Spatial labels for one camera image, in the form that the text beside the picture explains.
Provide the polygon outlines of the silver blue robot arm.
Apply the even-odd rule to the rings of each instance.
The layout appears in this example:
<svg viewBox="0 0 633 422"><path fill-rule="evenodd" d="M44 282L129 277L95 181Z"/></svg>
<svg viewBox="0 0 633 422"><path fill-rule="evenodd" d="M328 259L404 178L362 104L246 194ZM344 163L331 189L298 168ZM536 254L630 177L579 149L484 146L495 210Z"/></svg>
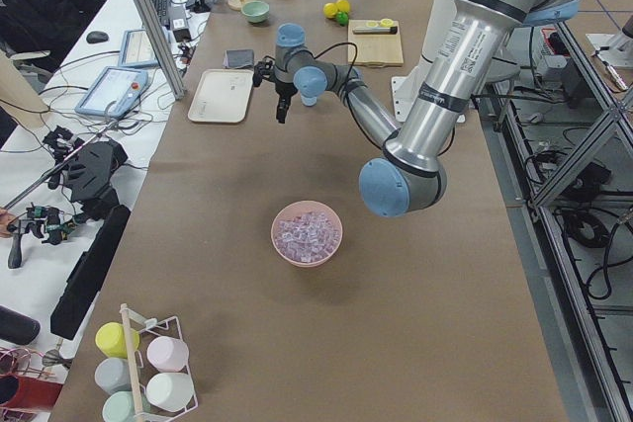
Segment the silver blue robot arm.
<svg viewBox="0 0 633 422"><path fill-rule="evenodd" d="M580 5L580 0L454 2L455 17L402 124L384 109L353 67L316 59L297 24L280 26L274 57L254 66L255 86L264 80L275 86L279 123L285 121L296 94L316 98L331 91L347 106L383 153L366 163L359 175L363 202L376 215L400 216L429 208L442 198L447 180L440 151L503 39L517 27L566 21Z"/></svg>

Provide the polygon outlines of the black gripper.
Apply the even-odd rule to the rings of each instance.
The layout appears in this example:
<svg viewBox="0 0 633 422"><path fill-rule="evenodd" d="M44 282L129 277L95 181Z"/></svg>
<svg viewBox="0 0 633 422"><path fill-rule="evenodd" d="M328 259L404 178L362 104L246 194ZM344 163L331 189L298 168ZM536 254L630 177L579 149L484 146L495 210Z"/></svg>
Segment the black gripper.
<svg viewBox="0 0 633 422"><path fill-rule="evenodd" d="M276 107L276 120L279 124L286 122L288 111L296 96L297 88L290 78L289 73L280 69L272 56L264 56L253 67L252 84L260 87L263 81L274 84L275 92L279 95Z"/></svg>

